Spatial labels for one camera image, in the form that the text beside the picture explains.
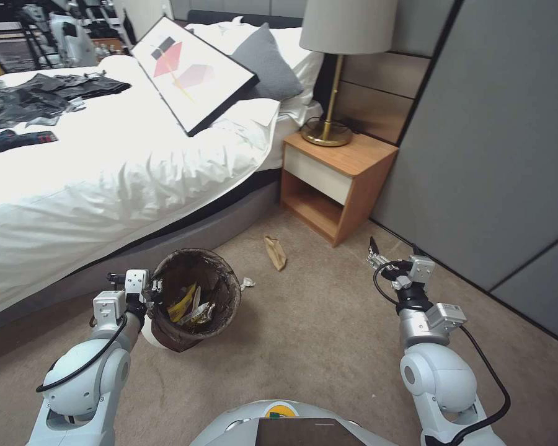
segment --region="carpet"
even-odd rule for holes
[[[281,272],[264,235],[285,249]],[[365,260],[370,235],[388,258],[411,252],[371,222],[332,248],[280,208],[220,246],[216,252],[238,278],[256,286],[244,291],[226,331],[188,351],[154,348],[139,337],[115,421],[117,444],[187,445],[227,409],[284,398],[329,409],[399,445],[418,445],[420,424],[399,375],[399,320],[375,291]],[[558,342],[443,268],[427,291],[434,302],[462,306],[511,394],[495,432],[508,446],[558,445]],[[42,402],[34,389],[57,357],[87,339],[94,296],[0,329],[0,444],[28,440]],[[451,347],[473,368],[487,413],[498,410],[502,396],[460,331]]]

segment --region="abstract painting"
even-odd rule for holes
[[[253,72],[167,17],[132,54],[189,136],[207,128],[258,83]]]

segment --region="trash can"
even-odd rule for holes
[[[173,252],[155,269],[153,279],[162,279],[162,302],[147,311],[143,335],[151,344],[177,352],[225,330],[242,299],[240,283],[231,267],[217,254],[204,249]],[[201,302],[214,302],[215,308],[210,321],[184,328],[170,320],[167,308],[195,283],[201,287]]]

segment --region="crumpled paper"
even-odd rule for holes
[[[275,265],[277,271],[281,271],[283,268],[285,268],[285,264],[287,263],[287,256],[285,255],[285,251],[283,251],[279,240],[266,235],[265,247],[267,248],[267,254],[273,262],[273,265]]]
[[[255,286],[256,282],[253,281],[251,278],[244,278],[244,280],[242,281],[242,284],[240,285],[240,291],[244,291],[246,289],[246,287],[252,287]]]

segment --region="red and black item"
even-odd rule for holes
[[[20,146],[32,146],[34,144],[44,144],[46,142],[57,141],[56,135],[50,131],[16,134],[13,130],[0,132],[0,152],[6,152]]]

